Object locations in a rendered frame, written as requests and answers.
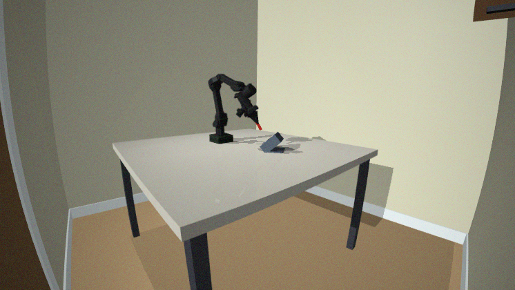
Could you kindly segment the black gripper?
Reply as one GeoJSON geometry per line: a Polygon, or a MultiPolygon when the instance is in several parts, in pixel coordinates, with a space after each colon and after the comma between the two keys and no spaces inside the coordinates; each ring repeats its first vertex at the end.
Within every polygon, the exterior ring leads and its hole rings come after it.
{"type": "Polygon", "coordinates": [[[247,99],[245,101],[243,101],[241,103],[241,107],[242,105],[247,109],[246,112],[244,112],[244,116],[245,117],[250,117],[254,122],[256,122],[256,124],[259,124],[259,121],[258,121],[258,106],[257,105],[252,105],[251,104],[251,100],[247,99]]]}

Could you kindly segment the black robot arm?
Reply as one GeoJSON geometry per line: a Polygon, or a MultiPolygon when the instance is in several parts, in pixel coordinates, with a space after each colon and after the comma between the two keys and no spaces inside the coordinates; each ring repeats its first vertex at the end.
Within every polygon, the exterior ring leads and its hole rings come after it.
{"type": "MultiPolygon", "coordinates": [[[[228,121],[227,114],[223,110],[222,99],[220,95],[220,88],[222,82],[229,85],[231,87],[231,90],[240,91],[239,93],[235,93],[234,96],[234,99],[237,98],[240,104],[243,101],[250,98],[251,96],[253,96],[254,94],[256,94],[257,92],[256,87],[252,86],[252,84],[247,84],[247,86],[245,86],[243,82],[235,81],[234,79],[227,77],[225,74],[218,74],[214,77],[211,77],[208,80],[208,86],[213,91],[213,99],[216,109],[215,121],[213,122],[213,126],[216,127],[216,134],[214,135],[217,136],[226,135],[224,134],[224,126],[226,126],[228,121]]],[[[237,109],[236,115],[238,117],[241,117],[242,114],[246,111],[247,109],[242,105],[241,108],[237,109]]]]}

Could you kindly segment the blue-grey sloped panel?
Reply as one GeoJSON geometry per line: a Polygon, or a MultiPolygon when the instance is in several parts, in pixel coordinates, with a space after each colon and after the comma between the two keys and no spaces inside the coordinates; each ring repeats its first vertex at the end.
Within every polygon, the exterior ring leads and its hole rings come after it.
{"type": "Polygon", "coordinates": [[[264,151],[264,153],[283,153],[285,148],[276,147],[278,144],[282,142],[284,138],[281,136],[279,132],[270,137],[265,143],[263,143],[260,148],[264,151]]]}

